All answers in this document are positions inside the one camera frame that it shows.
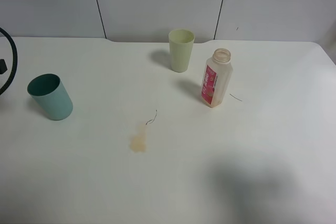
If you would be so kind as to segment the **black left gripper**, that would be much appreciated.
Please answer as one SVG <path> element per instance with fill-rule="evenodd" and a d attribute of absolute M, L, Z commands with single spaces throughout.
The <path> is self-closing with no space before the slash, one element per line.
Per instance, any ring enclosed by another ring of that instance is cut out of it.
<path fill-rule="evenodd" d="M 7 71 L 7 65 L 4 59 L 0 59 L 0 74 L 4 74 Z"/>

